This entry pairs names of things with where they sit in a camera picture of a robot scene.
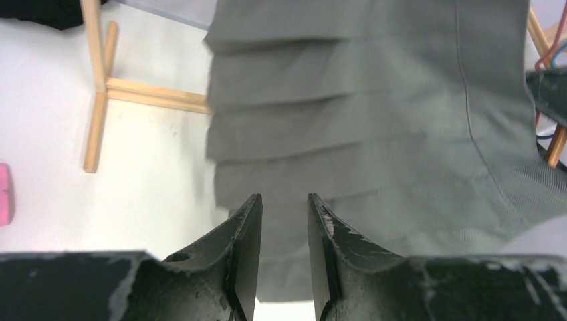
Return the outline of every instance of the red wire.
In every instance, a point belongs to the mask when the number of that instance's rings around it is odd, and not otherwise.
[[[555,39],[553,39],[553,44],[551,45],[548,52],[536,62],[536,70],[541,70],[542,69],[542,63],[546,59],[548,59],[548,57],[552,54],[552,52],[555,51],[555,49],[557,49],[557,46],[559,45],[559,40],[561,39],[561,33],[563,32],[563,27],[565,26],[566,20],[567,20],[567,1],[565,2],[565,7],[563,7],[563,13],[561,14],[561,20],[559,21],[559,26],[557,27],[557,32],[555,33]]]

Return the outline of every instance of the black fabric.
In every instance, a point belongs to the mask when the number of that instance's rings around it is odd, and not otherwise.
[[[0,0],[0,18],[65,30],[83,24],[80,0]]]
[[[526,84],[536,109],[567,127],[567,68],[528,72]]]

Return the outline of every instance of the fabric seam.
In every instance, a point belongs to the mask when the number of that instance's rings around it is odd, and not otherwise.
[[[477,142],[474,138],[474,135],[473,135],[472,125],[471,125],[470,103],[469,103],[469,85],[467,83],[467,77],[465,76],[465,71],[464,71],[464,67],[463,67],[463,60],[462,60],[462,56],[461,56],[461,32],[460,32],[460,23],[459,23],[459,4],[458,4],[458,1],[455,0],[454,4],[455,4],[455,37],[456,37],[456,40],[457,40],[457,61],[459,63],[459,73],[461,74],[461,81],[463,82],[463,87],[465,89],[465,103],[466,103],[466,107],[467,107],[467,109],[466,109],[466,111],[467,111],[467,124],[468,124],[468,127],[469,127],[469,135],[471,137],[471,142],[473,143],[473,146],[475,147],[475,150],[477,151],[479,158],[481,159],[482,163],[484,164],[486,171],[488,172],[488,175],[490,176],[490,179],[492,180],[492,182],[496,186],[496,189],[498,190],[500,197],[503,199],[503,201],[505,202],[505,204],[507,206],[509,206],[514,212],[516,212],[517,215],[519,215],[522,219],[524,219],[524,216],[521,215],[521,213],[518,211],[516,206],[514,206],[514,204],[510,201],[510,199],[508,199],[508,197],[504,194],[504,192],[502,190],[502,186],[500,186],[496,177],[492,173],[492,170],[488,166],[488,163],[486,162],[484,155],[480,151],[480,148],[478,147],[478,144],[477,144]]]

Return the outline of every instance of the cable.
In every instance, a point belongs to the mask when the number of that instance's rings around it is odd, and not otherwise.
[[[553,54],[553,56],[551,57],[551,68],[556,69],[557,68],[557,63],[555,62],[557,60],[557,57],[559,57],[559,55],[565,50],[567,49],[567,41],[565,41],[561,47],[559,47],[559,49],[557,49],[555,51],[555,53]]]
[[[567,1],[565,2],[565,6],[563,7],[563,13],[561,14],[561,20],[559,21],[559,25],[557,26],[557,32],[555,33],[555,38],[553,39],[553,44],[551,45],[548,52],[543,55],[537,62],[536,62],[536,70],[542,69],[542,63],[548,59],[552,52],[555,52],[557,45],[559,44],[559,40],[561,39],[561,33],[563,32],[563,27],[565,26],[565,22],[567,21]]]

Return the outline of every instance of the screw hole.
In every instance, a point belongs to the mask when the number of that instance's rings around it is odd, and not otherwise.
[[[183,252],[177,252],[177,253],[173,253],[172,255],[168,256],[165,259],[165,262],[181,262],[181,261],[187,261],[188,259],[191,259],[191,254],[183,253]]]

